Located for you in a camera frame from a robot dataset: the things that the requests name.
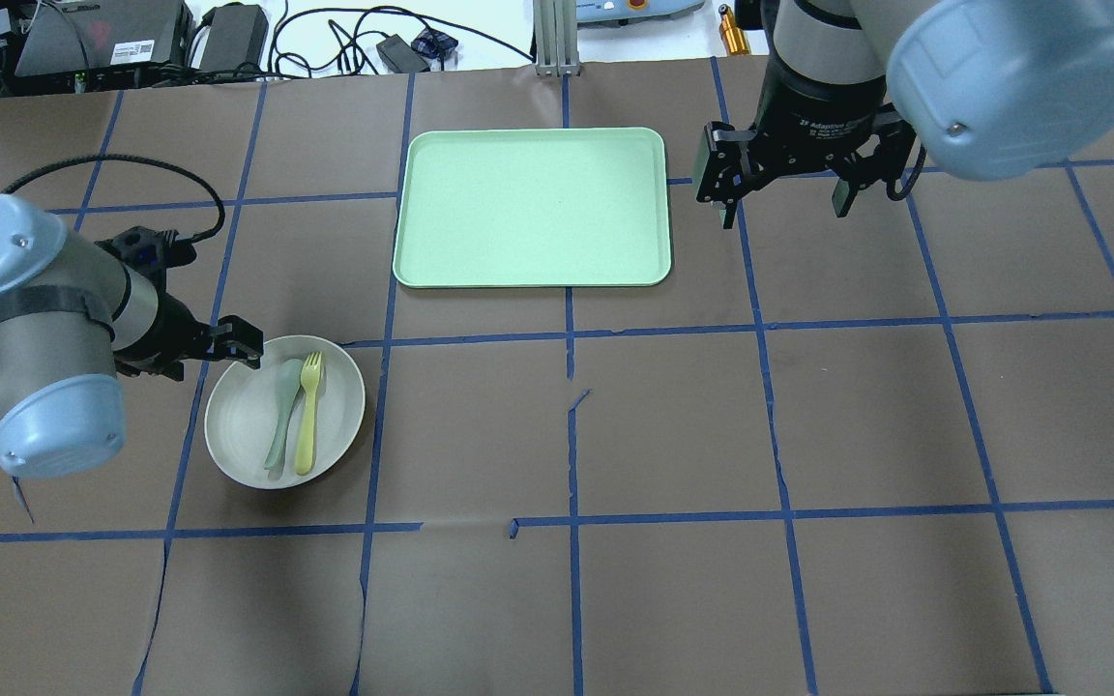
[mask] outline light green rectangular tray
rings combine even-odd
[[[655,285],[672,266],[651,128],[430,131],[407,154],[393,274],[411,287]]]

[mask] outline barcode sticker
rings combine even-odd
[[[154,57],[154,40],[127,40],[114,45],[110,55],[111,66],[123,66],[127,62],[147,62]]]

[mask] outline round plate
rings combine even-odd
[[[277,424],[277,378],[282,363],[324,354],[317,389],[317,443],[312,471],[295,473],[304,391],[295,400],[286,435],[282,478],[268,480],[265,454]],[[217,380],[204,411],[204,442],[226,476],[253,488],[291,488],[314,480],[346,453],[363,421],[363,374],[343,349],[314,335],[283,335],[265,342],[261,369],[235,363]]]

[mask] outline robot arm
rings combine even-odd
[[[58,216],[0,194],[0,465],[21,479],[87,470],[125,439],[123,374],[182,380],[179,361],[261,364],[262,336],[238,317],[192,317],[165,269],[190,241],[133,228],[90,243]]]
[[[877,180],[906,198],[928,150],[954,176],[1008,178],[1114,127],[1114,0],[737,1],[743,28],[765,13],[755,118],[709,122],[695,161],[695,197],[725,228],[743,195],[781,176],[832,170],[844,216]],[[871,136],[874,153],[859,154]]]

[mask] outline yellow fork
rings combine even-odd
[[[300,386],[304,388],[304,419],[300,422],[300,443],[295,448],[295,472],[306,476],[317,447],[317,388],[321,386],[321,353],[312,353],[300,371]]]

